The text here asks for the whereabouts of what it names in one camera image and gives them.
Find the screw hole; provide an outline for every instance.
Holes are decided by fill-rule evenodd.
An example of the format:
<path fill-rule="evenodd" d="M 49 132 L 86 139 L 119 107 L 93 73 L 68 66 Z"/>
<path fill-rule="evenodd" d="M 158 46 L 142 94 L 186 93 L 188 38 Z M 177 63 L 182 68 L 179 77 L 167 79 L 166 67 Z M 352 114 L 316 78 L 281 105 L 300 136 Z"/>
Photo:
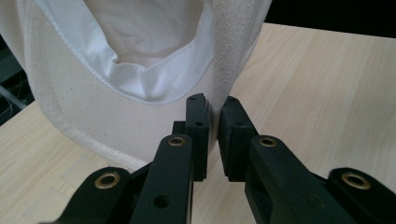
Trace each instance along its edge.
<path fill-rule="evenodd" d="M 341 178 L 346 182 L 350 187 L 355 189 L 370 189 L 370 182 L 361 175 L 357 175 L 354 173 L 345 173 L 341 175 Z"/>
<path fill-rule="evenodd" d="M 181 137 L 173 137 L 169 139 L 168 144 L 171 145 L 172 147 L 181 147 L 186 143 L 186 140 Z"/>
<path fill-rule="evenodd" d="M 260 139 L 260 144 L 262 144 L 262 146 L 264 147 L 274 147 L 276 146 L 276 141 L 271 138 L 265 137 Z"/>
<path fill-rule="evenodd" d="M 120 175 L 117 172 L 104 173 L 95 180 L 98 189 L 111 189 L 120 182 Z"/>
<path fill-rule="evenodd" d="M 169 197 L 166 195 L 160 195 L 154 199 L 154 206 L 157 208 L 165 208 L 169 206 Z"/>

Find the light wood surface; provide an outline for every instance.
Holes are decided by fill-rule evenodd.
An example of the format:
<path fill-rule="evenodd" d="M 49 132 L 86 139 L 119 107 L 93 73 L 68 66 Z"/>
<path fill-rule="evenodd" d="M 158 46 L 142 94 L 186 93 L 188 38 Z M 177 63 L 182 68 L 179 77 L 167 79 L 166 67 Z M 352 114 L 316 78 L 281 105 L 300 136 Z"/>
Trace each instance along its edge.
<path fill-rule="evenodd" d="M 352 167 L 396 191 L 395 39 L 264 24 L 232 95 L 312 172 Z M 36 104 L 0 127 L 0 154 L 0 223 L 53 220 L 86 176 L 117 165 L 67 139 Z M 254 223 L 217 147 L 208 172 L 194 185 L 192 223 Z"/>

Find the wooden table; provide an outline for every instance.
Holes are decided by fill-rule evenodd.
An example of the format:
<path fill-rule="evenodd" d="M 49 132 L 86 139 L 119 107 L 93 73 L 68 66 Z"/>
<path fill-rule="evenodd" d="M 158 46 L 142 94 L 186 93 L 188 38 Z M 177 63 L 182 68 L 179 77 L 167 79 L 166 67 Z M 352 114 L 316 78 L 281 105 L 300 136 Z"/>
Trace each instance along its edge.
<path fill-rule="evenodd" d="M 352 167 L 396 191 L 395 39 L 264 24 L 232 95 L 310 171 Z M 117 165 L 67 139 L 36 104 L 0 128 L 0 154 L 0 223 L 53 220 L 87 175 Z M 216 147 L 192 223 L 254 223 L 243 188 L 223 176 Z"/>

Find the black plastic part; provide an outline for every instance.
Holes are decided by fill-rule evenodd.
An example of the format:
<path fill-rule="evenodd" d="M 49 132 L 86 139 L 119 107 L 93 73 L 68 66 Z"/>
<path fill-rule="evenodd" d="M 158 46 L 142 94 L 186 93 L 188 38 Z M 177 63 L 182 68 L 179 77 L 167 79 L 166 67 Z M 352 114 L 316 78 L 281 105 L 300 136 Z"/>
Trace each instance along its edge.
<path fill-rule="evenodd" d="M 186 121 L 174 121 L 172 134 L 185 134 L 186 132 Z"/>
<path fill-rule="evenodd" d="M 185 134 L 193 141 L 194 181 L 206 178 L 210 126 L 208 109 L 208 102 L 201 93 L 187 99 Z"/>
<path fill-rule="evenodd" d="M 327 188 L 359 223 L 396 223 L 396 195 L 371 176 L 351 168 L 335 169 Z"/>
<path fill-rule="evenodd" d="M 192 140 L 187 135 L 161 141 L 130 223 L 191 223 L 191 160 Z"/>
<path fill-rule="evenodd" d="M 274 0 L 266 22 L 396 37 L 394 0 Z"/>
<path fill-rule="evenodd" d="M 249 158 L 273 205 L 270 217 L 253 215 L 271 223 L 356 223 L 279 139 L 252 138 Z"/>
<path fill-rule="evenodd" d="M 245 182 L 250 139 L 257 131 L 241 103 L 229 96 L 221 109 L 219 147 L 229 181 Z"/>
<path fill-rule="evenodd" d="M 95 181 L 103 174 L 117 174 L 118 183 L 109 189 L 99 189 Z M 132 192 L 130 175 L 121 168 L 107 167 L 91 174 L 75 192 L 55 224 L 126 223 Z"/>

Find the white fabric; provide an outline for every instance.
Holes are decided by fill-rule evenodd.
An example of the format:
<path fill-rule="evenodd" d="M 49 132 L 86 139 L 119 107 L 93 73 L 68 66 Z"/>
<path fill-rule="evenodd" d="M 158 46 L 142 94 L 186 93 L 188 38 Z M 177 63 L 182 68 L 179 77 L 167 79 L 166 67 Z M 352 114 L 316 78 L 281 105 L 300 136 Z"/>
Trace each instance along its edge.
<path fill-rule="evenodd" d="M 91 1 L 91 11 L 82 0 L 36 1 L 94 75 L 139 102 L 177 100 L 196 85 L 213 58 L 213 10 L 207 2 L 202 11 L 200 4 L 189 7 L 184 0 L 101 0 Z M 194 14 L 201 12 L 195 21 Z"/>
<path fill-rule="evenodd" d="M 169 10 L 173 10 L 171 3 L 174 1 L 163 0 L 164 6 L 167 3 L 169 7 L 164 10 L 154 10 L 155 13 L 163 12 L 164 14 L 155 18 L 169 19 L 169 24 L 175 25 L 176 30 L 166 33 L 168 29 L 164 29 L 161 31 L 162 38 L 148 37 L 153 40 L 138 46 L 138 41 L 134 42 L 129 38 L 122 42 L 124 35 L 115 34 L 122 29 L 112 30 L 112 27 L 117 27 L 113 25 L 115 23 L 131 22 L 130 18 L 124 18 L 127 17 L 126 14 L 120 12 L 118 16 L 112 11 L 113 4 L 120 0 L 88 1 L 87 7 L 84 8 L 92 13 L 91 22 L 85 21 L 84 18 L 87 17 L 77 15 L 81 8 L 74 8 L 76 11 L 73 12 L 70 12 L 69 8 L 67 14 L 59 8 L 57 11 L 49 7 L 58 7 L 60 5 L 57 4 L 65 2 L 64 0 L 0 1 L 0 33 L 25 69 L 35 99 L 53 125 L 82 146 L 132 169 L 137 169 L 153 159 L 161 139 L 171 133 L 173 121 L 185 119 L 185 100 L 195 93 L 202 92 L 210 103 L 213 132 L 211 143 L 214 143 L 220 109 L 254 48 L 271 3 L 270 0 L 208 0 L 204 3 L 185 0 L 184 4 L 179 2 L 182 4 L 181 11 L 186 10 L 192 13 L 186 18 L 187 22 L 184 26 L 189 26 L 189 28 L 185 29 L 183 25 L 177 26 L 177 21 L 172 20 L 174 16 L 179 18 L 178 10 L 175 10 L 175 15 L 169 15 L 171 13 Z M 136 2 L 161 4 L 162 1 Z M 81 0 L 69 0 L 62 6 L 66 11 L 68 4 L 72 6 L 75 3 L 84 5 Z M 209 47 L 211 45 L 209 37 L 204 36 L 203 40 L 195 42 L 200 39 L 197 36 L 200 36 L 198 31 L 202 17 L 210 18 L 205 14 L 206 7 L 213 9 L 210 22 L 214 32 L 213 47 Z M 54 14 L 52 10 L 63 14 L 70 23 L 76 21 L 74 28 L 79 32 L 74 32 L 73 27 L 69 27 L 68 30 L 64 28 L 64 25 L 67 27 L 68 24 L 59 25 L 55 20 L 55 17 L 59 15 Z M 146 10 L 137 10 L 136 13 L 141 13 L 141 15 L 136 15 L 136 20 L 150 19 L 150 15 L 147 17 L 143 15 L 147 13 Z M 114 15 L 114 20 L 107 19 L 108 15 Z M 155 31 L 159 27 L 153 25 L 154 23 L 155 20 L 148 21 L 147 25 L 152 25 L 151 30 Z M 96 24 L 97 31 L 81 29 L 93 24 Z M 138 22 L 136 28 L 143 29 L 144 24 L 144 21 L 141 21 L 140 25 Z M 92 36 L 92 34 L 97 34 L 96 32 L 103 34 Z M 132 33 L 131 30 L 125 36 L 130 36 Z M 87 46 L 85 44 L 79 47 L 74 46 L 78 42 L 72 45 L 68 43 L 69 38 L 83 38 L 82 41 Z M 97 44 L 96 42 L 101 38 L 102 43 Z M 167 40 L 167 44 L 161 43 L 161 39 Z M 135 48 L 131 49 L 137 51 L 130 51 L 130 48 L 126 48 L 125 46 L 128 47 L 129 43 L 133 43 Z M 188 45 L 194 45 L 193 49 L 197 51 L 194 52 L 192 59 L 181 60 L 190 64 L 175 63 L 174 66 L 167 64 L 166 71 L 153 75 L 154 79 L 136 81 L 137 86 L 141 85 L 141 88 L 147 91 L 144 94 L 138 88 L 131 88 L 136 83 L 125 81 L 131 80 L 136 73 L 125 72 L 125 77 L 115 78 L 120 82 L 112 82 L 113 78 L 107 75 L 114 77 L 117 74 L 108 71 L 102 73 L 100 69 L 101 66 L 118 67 L 125 63 L 129 64 L 129 67 L 132 67 L 132 64 L 139 64 L 142 71 L 145 69 L 148 71 L 158 63 L 167 61 L 169 57 Z M 103 49 L 109 50 L 110 56 L 88 52 L 90 50 L 104 52 Z M 212 49 L 214 55 L 212 63 L 207 68 L 205 60 L 210 61 L 210 55 L 200 54 L 200 52 L 208 49 Z M 77 53 L 79 50 L 82 51 L 81 56 Z M 91 60 L 99 60 L 96 61 L 99 63 L 90 63 Z M 189 67 L 190 70 L 186 69 L 185 73 L 182 73 L 179 71 L 181 67 Z M 176 72 L 170 74 L 170 71 L 174 69 Z M 161 80 L 170 76 L 176 78 Z"/>

